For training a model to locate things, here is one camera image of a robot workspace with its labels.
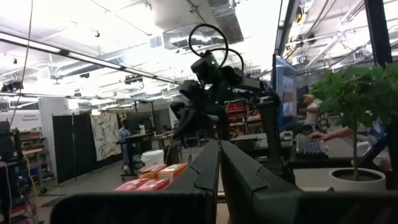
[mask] plant stem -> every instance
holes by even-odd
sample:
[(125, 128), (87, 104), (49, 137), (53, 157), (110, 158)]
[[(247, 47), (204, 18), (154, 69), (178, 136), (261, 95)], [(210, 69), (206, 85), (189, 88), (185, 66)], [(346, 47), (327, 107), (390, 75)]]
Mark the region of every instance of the plant stem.
[(357, 128), (356, 128), (356, 118), (355, 118), (355, 128), (354, 128), (354, 135), (353, 135), (353, 167), (354, 167), (354, 180), (359, 181), (359, 175), (358, 175), (358, 155), (357, 155), (357, 148), (356, 148), (356, 134), (357, 134)]

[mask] white container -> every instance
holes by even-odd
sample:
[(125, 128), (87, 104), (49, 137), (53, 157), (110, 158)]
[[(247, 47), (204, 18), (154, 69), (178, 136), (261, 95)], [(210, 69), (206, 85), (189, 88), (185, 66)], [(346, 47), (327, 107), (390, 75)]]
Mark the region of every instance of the white container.
[(147, 151), (142, 153), (141, 160), (145, 163), (145, 167), (150, 167), (156, 164), (163, 164), (163, 150)]
[(145, 126), (144, 125), (140, 125), (139, 126), (139, 133), (140, 134), (145, 134)]
[(369, 181), (353, 181), (339, 178), (339, 172), (351, 171), (350, 168), (335, 169), (329, 173), (330, 185), (335, 192), (384, 192), (386, 191), (386, 176), (376, 170), (358, 168), (359, 173), (378, 177)]

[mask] potted plant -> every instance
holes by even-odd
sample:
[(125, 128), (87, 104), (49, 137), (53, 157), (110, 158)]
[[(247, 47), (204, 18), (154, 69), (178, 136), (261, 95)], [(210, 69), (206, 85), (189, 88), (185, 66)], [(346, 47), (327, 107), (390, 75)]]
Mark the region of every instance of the potted plant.
[(386, 177), (376, 170), (358, 168), (357, 130), (360, 124), (372, 127), (380, 119), (388, 125), (397, 115), (398, 66), (358, 68), (327, 72), (326, 78), (312, 86), (312, 94), (322, 100), (321, 111), (341, 114), (336, 125), (353, 131), (353, 167), (330, 172), (335, 191), (378, 191), (386, 189)]

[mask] orange box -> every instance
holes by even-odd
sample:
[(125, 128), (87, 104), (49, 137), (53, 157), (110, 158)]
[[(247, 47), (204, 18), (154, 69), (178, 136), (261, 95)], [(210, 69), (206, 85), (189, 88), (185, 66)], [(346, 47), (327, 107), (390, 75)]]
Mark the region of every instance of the orange box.
[(175, 180), (185, 170), (185, 168), (187, 168), (187, 166), (187, 163), (173, 164), (159, 171), (157, 175), (160, 179)]
[(137, 188), (139, 188), (148, 181), (149, 178), (141, 178), (141, 179), (127, 181), (126, 183), (117, 187), (115, 190), (120, 190), (120, 191), (136, 190)]
[(146, 168), (144, 167), (143, 169), (140, 170), (138, 177), (139, 178), (158, 179), (157, 173), (166, 167), (167, 167), (166, 164), (156, 164), (156, 165), (153, 165), (150, 167), (146, 167)]
[(148, 180), (146, 183), (141, 185), (137, 190), (163, 190), (170, 183), (170, 179), (162, 180)]

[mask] white flower pot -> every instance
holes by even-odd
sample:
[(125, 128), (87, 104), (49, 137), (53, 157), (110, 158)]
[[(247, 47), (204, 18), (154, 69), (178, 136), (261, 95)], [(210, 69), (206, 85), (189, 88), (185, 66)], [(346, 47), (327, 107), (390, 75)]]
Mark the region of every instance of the white flower pot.
[(386, 176), (376, 170), (359, 168), (360, 181), (353, 178), (353, 168), (339, 168), (329, 173), (330, 185), (335, 192), (383, 192)]

